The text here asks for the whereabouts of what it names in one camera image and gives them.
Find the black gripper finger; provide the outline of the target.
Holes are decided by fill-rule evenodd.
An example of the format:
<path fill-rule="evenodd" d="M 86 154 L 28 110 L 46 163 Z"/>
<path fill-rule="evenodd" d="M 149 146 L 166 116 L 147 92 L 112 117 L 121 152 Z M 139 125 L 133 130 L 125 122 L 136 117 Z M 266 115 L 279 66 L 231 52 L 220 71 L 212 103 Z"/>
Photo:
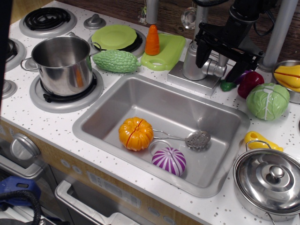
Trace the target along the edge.
<path fill-rule="evenodd" d="M 228 83 L 235 82 L 246 70 L 252 68 L 253 57 L 251 55 L 238 55 L 230 57 L 231 60 L 235 61 L 235 65 L 231 69 L 231 72 L 226 77 Z"/>
<path fill-rule="evenodd" d="M 211 39 L 200 39 L 197 42 L 197 52 L 196 52 L 196 65 L 202 68 L 205 62 L 208 60 L 210 53 L 212 51 L 213 41 Z"/>

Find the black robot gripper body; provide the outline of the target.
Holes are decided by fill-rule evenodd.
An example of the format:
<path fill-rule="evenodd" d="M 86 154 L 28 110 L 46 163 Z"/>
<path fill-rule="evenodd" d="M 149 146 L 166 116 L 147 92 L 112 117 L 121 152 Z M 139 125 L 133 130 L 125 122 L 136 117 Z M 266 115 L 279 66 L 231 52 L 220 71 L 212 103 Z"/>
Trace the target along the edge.
<path fill-rule="evenodd" d="M 199 32 L 195 37 L 197 43 L 200 39 L 211 39 L 213 41 L 212 51 L 215 51 L 230 59 L 232 56 L 251 55 L 253 63 L 256 64 L 265 56 L 249 37 L 250 27 L 233 22 L 225 26 L 217 26 L 209 23 L 200 23 Z"/>

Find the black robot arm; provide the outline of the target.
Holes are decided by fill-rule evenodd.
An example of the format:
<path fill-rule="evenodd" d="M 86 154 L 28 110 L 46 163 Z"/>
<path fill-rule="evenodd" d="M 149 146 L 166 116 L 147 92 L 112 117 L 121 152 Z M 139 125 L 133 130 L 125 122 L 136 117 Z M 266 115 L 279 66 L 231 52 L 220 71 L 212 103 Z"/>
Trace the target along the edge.
<path fill-rule="evenodd" d="M 275 0 L 236 0 L 229 9 L 224 26 L 199 23 L 200 30 L 195 36 L 197 67 L 202 68 L 211 51 L 215 51 L 235 61 L 226 78 L 229 83 L 236 81 L 244 71 L 255 70 L 265 53 L 253 43 L 248 33 L 260 14 L 269 14 L 276 6 Z"/>

